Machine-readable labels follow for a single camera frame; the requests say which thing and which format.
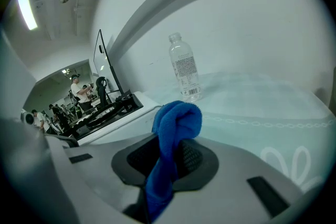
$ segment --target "plastic water bottle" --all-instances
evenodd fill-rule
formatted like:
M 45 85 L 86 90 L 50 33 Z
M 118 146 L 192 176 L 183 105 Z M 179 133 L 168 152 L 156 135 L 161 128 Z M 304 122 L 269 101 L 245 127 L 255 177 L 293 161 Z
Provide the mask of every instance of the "plastic water bottle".
M 170 59 L 179 82 L 183 101 L 199 100 L 202 97 L 201 87 L 191 47 L 181 40 L 180 33 L 169 35 L 169 41 L 172 43 L 169 48 Z

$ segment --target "blue microfiber cloth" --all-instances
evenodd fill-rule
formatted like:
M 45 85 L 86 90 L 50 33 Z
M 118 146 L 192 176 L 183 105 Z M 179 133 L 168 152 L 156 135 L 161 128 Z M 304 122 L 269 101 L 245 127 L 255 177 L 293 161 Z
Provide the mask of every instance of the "blue microfiber cloth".
M 148 212 L 154 221 L 173 198 L 173 182 L 178 179 L 174 152 L 183 139 L 198 136 L 202 114 L 191 103 L 174 101 L 155 115 L 152 132 L 159 136 L 160 157 L 147 178 L 145 187 Z

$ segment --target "bottle label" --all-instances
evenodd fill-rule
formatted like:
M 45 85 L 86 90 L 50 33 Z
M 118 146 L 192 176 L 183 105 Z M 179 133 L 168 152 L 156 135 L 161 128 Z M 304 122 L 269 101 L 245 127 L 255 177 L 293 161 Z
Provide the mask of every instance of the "bottle label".
M 189 97 L 201 91 L 193 56 L 175 61 L 173 67 L 180 85 L 181 94 L 184 97 Z

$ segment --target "black cap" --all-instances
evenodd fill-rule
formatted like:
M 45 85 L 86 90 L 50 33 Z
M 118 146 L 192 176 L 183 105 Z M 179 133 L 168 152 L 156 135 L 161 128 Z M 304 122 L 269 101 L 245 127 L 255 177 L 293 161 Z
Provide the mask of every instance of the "black cap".
M 75 74 L 75 75 L 72 75 L 72 76 L 71 76 L 71 81 L 72 81 L 74 78 L 79 78 L 79 75 L 76 75 L 76 74 Z

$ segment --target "ceiling light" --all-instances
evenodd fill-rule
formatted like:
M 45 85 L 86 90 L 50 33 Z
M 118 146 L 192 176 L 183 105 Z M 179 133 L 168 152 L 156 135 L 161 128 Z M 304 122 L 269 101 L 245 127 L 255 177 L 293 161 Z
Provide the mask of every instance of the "ceiling light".
M 33 30 L 37 27 L 37 24 L 35 22 L 32 8 L 30 7 L 29 0 L 18 0 L 19 6 L 21 9 L 22 16 L 29 28 L 29 30 Z

